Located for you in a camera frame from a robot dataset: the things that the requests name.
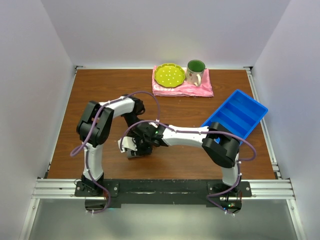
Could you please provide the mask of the grey sock black stripes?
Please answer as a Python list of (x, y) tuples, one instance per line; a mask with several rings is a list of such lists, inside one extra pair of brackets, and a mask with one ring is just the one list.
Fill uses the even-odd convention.
[(128, 150), (128, 151), (126, 152), (126, 154), (127, 154), (127, 158), (128, 158), (129, 160), (132, 160), (133, 158), (139, 158), (139, 157), (141, 157), (139, 154), (137, 154), (136, 151), (133, 151), (133, 150)]

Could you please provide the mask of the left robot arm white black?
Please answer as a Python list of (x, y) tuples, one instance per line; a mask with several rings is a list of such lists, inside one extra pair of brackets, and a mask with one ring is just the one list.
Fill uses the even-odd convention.
[(80, 187), (90, 195), (104, 193), (103, 145), (109, 137), (113, 119), (124, 117), (130, 126), (139, 121), (138, 116), (144, 112), (143, 101), (128, 94), (107, 102), (89, 101), (86, 105), (76, 127), (81, 145), (74, 148), (70, 156), (74, 157), (84, 151)]

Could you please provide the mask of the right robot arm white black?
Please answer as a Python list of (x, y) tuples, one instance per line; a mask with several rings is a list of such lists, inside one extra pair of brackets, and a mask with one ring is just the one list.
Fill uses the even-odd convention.
[(243, 139), (232, 134), (218, 122), (198, 128), (178, 127), (146, 120), (132, 128), (134, 141), (140, 147), (188, 146), (203, 149), (222, 170), (222, 194), (233, 197), (240, 190), (238, 164), (240, 143)]

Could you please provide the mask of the blue plastic divided bin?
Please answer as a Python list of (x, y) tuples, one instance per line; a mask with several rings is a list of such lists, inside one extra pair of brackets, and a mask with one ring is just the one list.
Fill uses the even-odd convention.
[(232, 134), (246, 139), (267, 112), (267, 107), (237, 89), (201, 126), (218, 122)]

